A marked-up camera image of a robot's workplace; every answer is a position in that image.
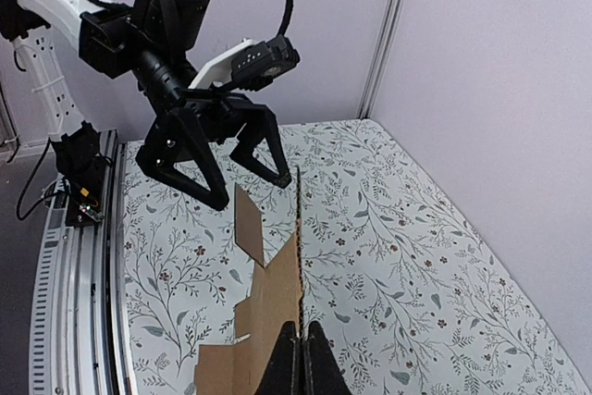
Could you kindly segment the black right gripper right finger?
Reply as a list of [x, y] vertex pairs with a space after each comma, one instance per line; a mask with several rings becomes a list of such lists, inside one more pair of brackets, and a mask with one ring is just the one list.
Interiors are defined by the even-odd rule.
[[349, 395], [327, 336], [318, 321], [308, 327], [303, 344], [304, 394]]

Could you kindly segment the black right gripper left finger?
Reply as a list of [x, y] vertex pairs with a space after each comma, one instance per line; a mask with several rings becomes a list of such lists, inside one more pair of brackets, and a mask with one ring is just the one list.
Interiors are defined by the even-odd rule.
[[301, 339], [295, 322], [285, 322], [259, 384], [259, 395], [301, 393], [301, 351]]

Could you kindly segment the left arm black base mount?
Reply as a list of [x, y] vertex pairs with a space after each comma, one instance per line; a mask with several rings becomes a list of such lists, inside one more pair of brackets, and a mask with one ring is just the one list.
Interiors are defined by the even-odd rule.
[[57, 208], [66, 210], [65, 225], [82, 228], [101, 223], [105, 216], [102, 193], [107, 162], [98, 154], [79, 173], [59, 178], [43, 190], [43, 203], [51, 205], [56, 198]]

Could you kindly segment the brown cardboard box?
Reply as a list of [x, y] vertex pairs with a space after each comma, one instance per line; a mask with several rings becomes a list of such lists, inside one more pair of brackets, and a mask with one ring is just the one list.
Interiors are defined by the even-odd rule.
[[[233, 309], [234, 340], [203, 344], [194, 368], [198, 394], [259, 394], [259, 384], [282, 325], [294, 321], [303, 337], [302, 175], [296, 171], [296, 217], [288, 240], [273, 259], [264, 258], [262, 213], [239, 185], [234, 195], [235, 242], [251, 259], [249, 296]], [[301, 351], [301, 393], [304, 389]]]

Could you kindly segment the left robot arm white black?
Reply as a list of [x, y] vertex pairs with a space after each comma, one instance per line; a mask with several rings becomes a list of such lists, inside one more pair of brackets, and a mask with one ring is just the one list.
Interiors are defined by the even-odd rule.
[[49, 41], [60, 32], [89, 67], [114, 79], [131, 73], [155, 113], [136, 155], [142, 173], [215, 210], [228, 205], [212, 143], [236, 140], [231, 159], [279, 187], [291, 174], [275, 114], [252, 102], [257, 92], [294, 69], [300, 57], [286, 32], [293, 0], [285, 0], [277, 34], [246, 39], [194, 68], [196, 43], [210, 0], [1, 0], [1, 34], [42, 97], [48, 144], [69, 187], [93, 196], [93, 171], [104, 163], [99, 136], [69, 97]]

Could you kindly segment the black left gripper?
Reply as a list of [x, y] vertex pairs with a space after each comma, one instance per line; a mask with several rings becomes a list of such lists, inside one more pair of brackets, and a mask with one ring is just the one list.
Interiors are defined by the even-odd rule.
[[[154, 49], [139, 52], [133, 74], [155, 119], [136, 154], [142, 173], [215, 210], [228, 205], [225, 180], [209, 147], [230, 138], [237, 145], [230, 158], [255, 176], [287, 188], [290, 168], [282, 148], [275, 114], [266, 105], [208, 83], [192, 87], [197, 71], [182, 57], [171, 61]], [[192, 161], [202, 185], [176, 165]]]

